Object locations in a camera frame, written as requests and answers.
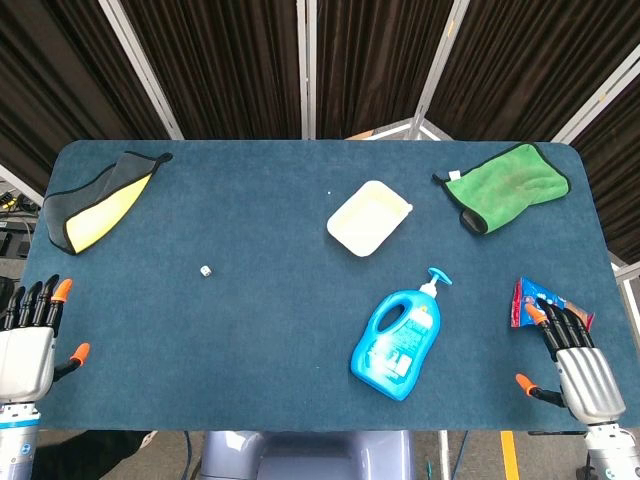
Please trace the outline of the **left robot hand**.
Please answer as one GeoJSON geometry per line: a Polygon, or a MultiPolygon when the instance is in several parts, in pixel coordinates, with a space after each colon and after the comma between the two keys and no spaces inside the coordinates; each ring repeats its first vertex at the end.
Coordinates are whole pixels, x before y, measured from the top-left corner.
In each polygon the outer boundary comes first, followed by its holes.
{"type": "Polygon", "coordinates": [[[17,288],[1,313],[1,403],[34,403],[53,383],[82,367],[91,352],[80,344],[68,360],[55,363],[63,310],[73,287],[57,274],[30,288],[17,288]]]}

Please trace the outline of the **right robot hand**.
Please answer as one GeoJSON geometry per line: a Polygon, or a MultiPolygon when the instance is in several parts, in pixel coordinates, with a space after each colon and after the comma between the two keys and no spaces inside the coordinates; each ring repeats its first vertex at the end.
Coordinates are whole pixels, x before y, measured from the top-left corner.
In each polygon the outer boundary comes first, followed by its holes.
{"type": "Polygon", "coordinates": [[[587,426],[617,422],[626,405],[609,363],[595,347],[582,319],[573,310],[540,298],[527,303],[525,310],[542,334],[561,390],[543,389],[518,373],[515,379],[524,393],[568,409],[576,420],[587,426]]]}

